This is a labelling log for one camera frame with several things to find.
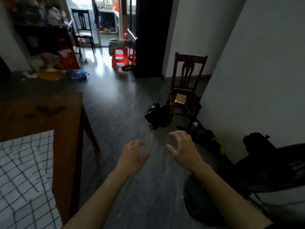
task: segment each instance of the left hand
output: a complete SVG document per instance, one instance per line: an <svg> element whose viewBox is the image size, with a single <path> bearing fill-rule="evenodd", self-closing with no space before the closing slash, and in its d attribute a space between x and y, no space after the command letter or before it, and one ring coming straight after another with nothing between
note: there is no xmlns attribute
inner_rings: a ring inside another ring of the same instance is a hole
<svg viewBox="0 0 305 229"><path fill-rule="evenodd" d="M141 140L132 140L125 145L116 165L117 171L121 172L127 177L130 177L138 173L143 168L150 154L142 154L140 156L139 148L141 145L145 145L145 142Z"/></svg>

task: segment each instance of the chair backrest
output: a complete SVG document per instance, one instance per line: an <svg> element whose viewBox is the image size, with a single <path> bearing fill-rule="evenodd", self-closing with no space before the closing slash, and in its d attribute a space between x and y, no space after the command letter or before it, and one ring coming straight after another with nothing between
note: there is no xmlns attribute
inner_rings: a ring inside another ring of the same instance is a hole
<svg viewBox="0 0 305 229"><path fill-rule="evenodd" d="M72 11L72 15L73 15L73 19L74 19L77 31L79 31L79 30L88 30L92 34L89 10L87 10L87 9L72 9L71 8L71 11ZM79 27L79 25L77 24L77 22L75 20L75 16L74 16L75 13L78 15L78 19L79 19L79 22L80 22L80 27ZM86 17L85 17L86 14L88 15L89 28L87 28L87 25L86 25Z"/></svg>
<svg viewBox="0 0 305 229"><path fill-rule="evenodd" d="M208 56L200 57L200 56L181 55L178 52L176 52L175 53L175 63L174 63L174 67L173 67L173 78L172 78L170 90L172 91L174 88L182 88L182 89L188 89L188 90L191 90L192 92L195 92L207 59L208 59ZM180 83L179 83L179 85L175 85L178 62L184 62L184 63L182 65ZM196 80L194 87L190 88L189 81L191 80L191 76L194 71L195 63L202 64L202 66L201 66L199 76Z"/></svg>

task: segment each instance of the black chair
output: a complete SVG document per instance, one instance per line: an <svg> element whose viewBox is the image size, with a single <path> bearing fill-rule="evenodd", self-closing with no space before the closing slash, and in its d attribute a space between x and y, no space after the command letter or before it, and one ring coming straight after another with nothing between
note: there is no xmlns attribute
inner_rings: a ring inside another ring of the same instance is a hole
<svg viewBox="0 0 305 229"><path fill-rule="evenodd" d="M82 44L83 48L84 48L84 45L83 45L82 38L88 38L90 40L91 48L92 48L92 51L94 53L95 46L94 46L93 37L92 37L92 29L91 29L91 23L90 23L89 10L87 10L87 9L86 10L72 9L71 8L71 11L72 11L73 19L74 19L74 22L75 22L75 25L76 25L76 28L77 28L77 31L78 31L78 33L76 33L76 38L81 39L81 44ZM77 25L77 22L75 20L75 16L74 16L75 13L77 13L79 22L81 24L80 28ZM85 18L86 14L88 15L89 29L86 26L86 18Z"/></svg>

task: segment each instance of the black bag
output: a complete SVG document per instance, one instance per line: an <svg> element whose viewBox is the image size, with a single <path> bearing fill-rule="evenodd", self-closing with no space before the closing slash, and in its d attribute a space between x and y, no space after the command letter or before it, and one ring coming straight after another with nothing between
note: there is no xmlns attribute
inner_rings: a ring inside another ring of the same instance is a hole
<svg viewBox="0 0 305 229"><path fill-rule="evenodd" d="M154 103L153 106L148 109L145 118L150 123L151 129L157 129L159 126L165 127L167 125L169 106L170 100L167 100L163 106L160 106L159 103Z"/></svg>

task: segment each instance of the gray cloth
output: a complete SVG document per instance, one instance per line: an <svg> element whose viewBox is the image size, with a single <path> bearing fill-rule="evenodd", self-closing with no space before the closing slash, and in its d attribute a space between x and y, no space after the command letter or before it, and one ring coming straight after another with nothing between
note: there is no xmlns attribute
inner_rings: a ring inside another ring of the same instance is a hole
<svg viewBox="0 0 305 229"><path fill-rule="evenodd" d="M109 40L109 55L112 56L116 49L128 46L128 41L123 39L110 39Z"/></svg>

